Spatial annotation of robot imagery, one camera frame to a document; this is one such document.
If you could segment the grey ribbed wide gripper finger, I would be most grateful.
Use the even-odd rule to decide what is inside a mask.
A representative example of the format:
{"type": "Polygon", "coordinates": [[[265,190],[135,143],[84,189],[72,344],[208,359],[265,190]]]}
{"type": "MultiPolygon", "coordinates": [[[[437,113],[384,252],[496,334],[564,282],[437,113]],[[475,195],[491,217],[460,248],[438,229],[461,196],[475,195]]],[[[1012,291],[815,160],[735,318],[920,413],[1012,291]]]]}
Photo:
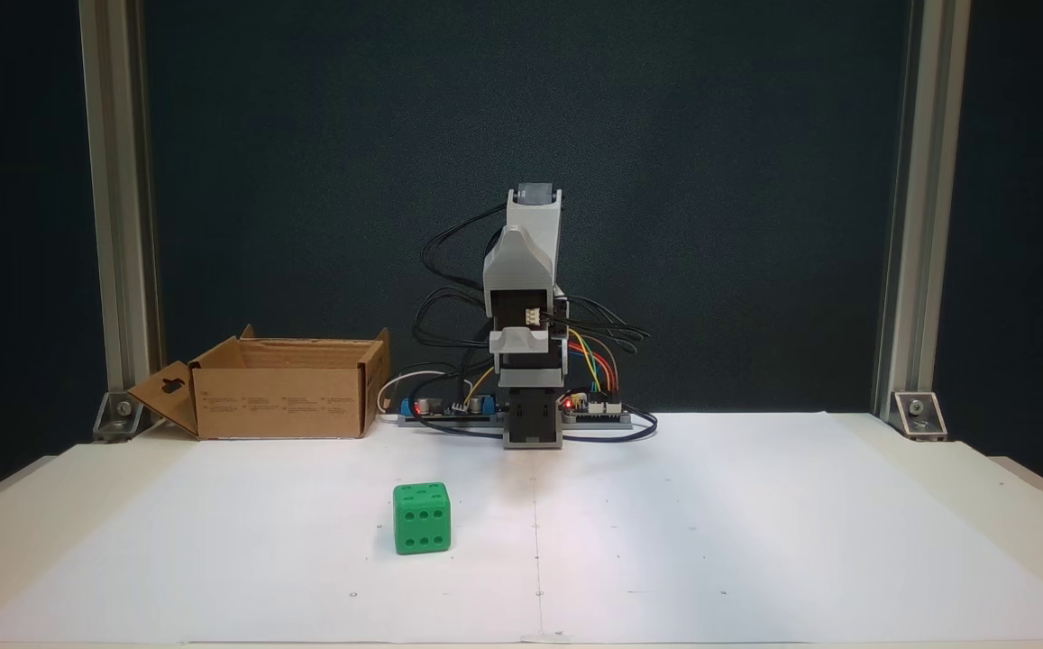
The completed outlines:
{"type": "Polygon", "coordinates": [[[530,237],[527,229],[508,225],[500,231],[485,255],[483,287],[487,293],[513,290],[554,290],[554,263],[530,237]]]}

